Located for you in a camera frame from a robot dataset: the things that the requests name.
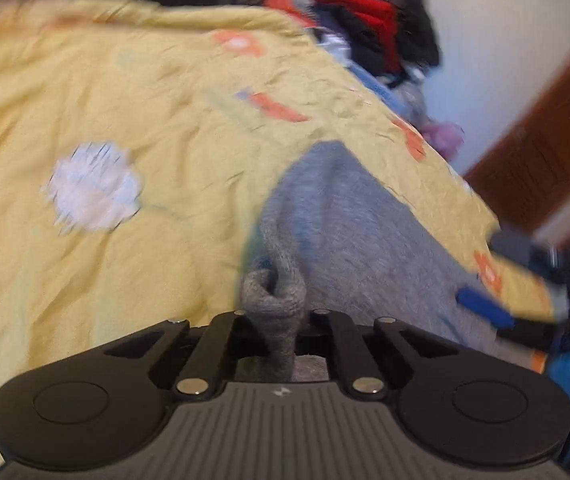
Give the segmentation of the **navy garments in pile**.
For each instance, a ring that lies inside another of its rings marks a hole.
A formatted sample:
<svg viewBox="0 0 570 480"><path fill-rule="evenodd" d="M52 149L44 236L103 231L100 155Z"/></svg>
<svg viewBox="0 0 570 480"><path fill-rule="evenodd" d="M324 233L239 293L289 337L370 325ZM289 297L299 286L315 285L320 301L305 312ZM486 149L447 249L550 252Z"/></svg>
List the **navy garments in pile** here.
<svg viewBox="0 0 570 480"><path fill-rule="evenodd" d="M320 26L345 40L351 58L372 76L387 72L386 55L373 28L357 14L340 4L316 3L312 11Z"/></svg>

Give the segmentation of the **red garment on pile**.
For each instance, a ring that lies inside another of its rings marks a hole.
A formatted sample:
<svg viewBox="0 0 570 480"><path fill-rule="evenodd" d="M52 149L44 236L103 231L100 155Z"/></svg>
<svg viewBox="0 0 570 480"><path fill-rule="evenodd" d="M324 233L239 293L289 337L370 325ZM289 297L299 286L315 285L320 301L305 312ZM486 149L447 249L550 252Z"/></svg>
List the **red garment on pile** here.
<svg viewBox="0 0 570 480"><path fill-rule="evenodd" d="M358 18L373 32L383 53L384 67L388 73L400 70L396 36L399 29L397 11L391 4L383 0L312 0L321 6L337 6L339 10L348 11Z"/></svg>

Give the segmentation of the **brown wooden door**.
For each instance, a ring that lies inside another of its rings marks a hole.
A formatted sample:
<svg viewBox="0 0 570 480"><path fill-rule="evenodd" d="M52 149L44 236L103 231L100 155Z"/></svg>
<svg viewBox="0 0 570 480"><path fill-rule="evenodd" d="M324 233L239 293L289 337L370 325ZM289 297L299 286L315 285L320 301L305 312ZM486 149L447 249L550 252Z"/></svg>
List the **brown wooden door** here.
<svg viewBox="0 0 570 480"><path fill-rule="evenodd" d="M570 198L570 60L465 180L500 221L527 233Z"/></svg>

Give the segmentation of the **grey navy knit sweater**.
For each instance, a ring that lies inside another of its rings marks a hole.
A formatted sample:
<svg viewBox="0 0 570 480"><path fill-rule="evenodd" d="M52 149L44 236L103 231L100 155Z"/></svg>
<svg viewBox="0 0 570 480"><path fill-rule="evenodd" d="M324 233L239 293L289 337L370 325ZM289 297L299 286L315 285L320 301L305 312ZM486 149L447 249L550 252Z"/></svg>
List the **grey navy knit sweater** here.
<svg viewBox="0 0 570 480"><path fill-rule="evenodd" d="M483 290L339 141L319 142L291 165L253 232L239 300L267 344L239 362L259 382L324 380L317 358L295 357L312 310L357 324L391 316L522 367L532 350L501 340L488 321L456 302L463 286Z"/></svg>

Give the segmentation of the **clear plastic bag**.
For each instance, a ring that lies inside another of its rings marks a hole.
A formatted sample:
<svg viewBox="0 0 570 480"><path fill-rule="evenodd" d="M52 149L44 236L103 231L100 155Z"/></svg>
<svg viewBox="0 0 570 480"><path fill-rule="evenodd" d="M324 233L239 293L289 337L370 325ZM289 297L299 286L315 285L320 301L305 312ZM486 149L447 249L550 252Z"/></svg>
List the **clear plastic bag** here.
<svg viewBox="0 0 570 480"><path fill-rule="evenodd" d="M414 81L407 80L392 90L400 103L398 115L417 130L422 130L430 123L427 113L427 104L422 86Z"/></svg>

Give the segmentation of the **black clothes on pile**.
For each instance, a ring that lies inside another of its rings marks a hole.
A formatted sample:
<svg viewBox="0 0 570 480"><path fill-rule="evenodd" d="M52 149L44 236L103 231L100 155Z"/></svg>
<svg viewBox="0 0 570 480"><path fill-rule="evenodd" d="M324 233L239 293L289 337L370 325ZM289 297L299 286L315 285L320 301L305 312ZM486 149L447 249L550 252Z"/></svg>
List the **black clothes on pile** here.
<svg viewBox="0 0 570 480"><path fill-rule="evenodd" d="M436 29L425 0L381 0L397 12L396 44L401 61L421 68L437 68L440 52Z"/></svg>

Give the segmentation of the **yellow floral bed quilt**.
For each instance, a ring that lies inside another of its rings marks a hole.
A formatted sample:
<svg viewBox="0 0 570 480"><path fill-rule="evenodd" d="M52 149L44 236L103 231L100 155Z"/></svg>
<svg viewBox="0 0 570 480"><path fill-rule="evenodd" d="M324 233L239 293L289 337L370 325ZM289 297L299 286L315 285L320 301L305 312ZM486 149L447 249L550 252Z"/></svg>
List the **yellow floral bed quilt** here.
<svg viewBox="0 0 570 480"><path fill-rule="evenodd" d="M0 7L0 386L166 318L230 310L279 177L346 144L512 313L543 282L489 254L497 219L288 15L140 0Z"/></svg>

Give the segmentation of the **white crumpled cloth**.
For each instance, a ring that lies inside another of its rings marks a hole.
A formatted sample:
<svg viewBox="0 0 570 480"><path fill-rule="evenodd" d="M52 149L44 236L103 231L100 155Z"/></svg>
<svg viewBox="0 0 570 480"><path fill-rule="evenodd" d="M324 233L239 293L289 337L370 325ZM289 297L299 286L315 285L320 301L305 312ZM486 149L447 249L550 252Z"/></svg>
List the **white crumpled cloth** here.
<svg viewBox="0 0 570 480"><path fill-rule="evenodd" d="M322 35L319 46L332 55L335 60L343 66L348 66L351 62L351 49L348 42L335 34Z"/></svg>

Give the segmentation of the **pink plastic bag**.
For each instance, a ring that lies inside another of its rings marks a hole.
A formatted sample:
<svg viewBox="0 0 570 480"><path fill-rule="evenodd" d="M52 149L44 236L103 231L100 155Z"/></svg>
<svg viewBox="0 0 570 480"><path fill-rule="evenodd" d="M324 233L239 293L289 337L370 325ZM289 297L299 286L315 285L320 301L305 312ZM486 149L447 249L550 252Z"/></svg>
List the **pink plastic bag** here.
<svg viewBox="0 0 570 480"><path fill-rule="evenodd" d="M465 140L463 129L453 122L431 122L421 132L425 141L447 162L456 159Z"/></svg>

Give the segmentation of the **light blue towel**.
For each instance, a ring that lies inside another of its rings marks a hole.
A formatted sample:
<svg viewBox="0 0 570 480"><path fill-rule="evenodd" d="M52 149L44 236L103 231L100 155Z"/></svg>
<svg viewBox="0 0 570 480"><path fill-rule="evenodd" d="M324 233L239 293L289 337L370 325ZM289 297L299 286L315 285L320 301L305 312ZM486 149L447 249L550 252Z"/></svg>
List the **light blue towel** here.
<svg viewBox="0 0 570 480"><path fill-rule="evenodd" d="M376 94L378 99L380 99L389 110L392 110L397 115L401 115L404 112L404 104L398 96L395 96L390 89L384 86L384 84L381 84L365 68L357 63L351 62L347 70L349 70L352 75L355 75L365 88L368 88Z"/></svg>

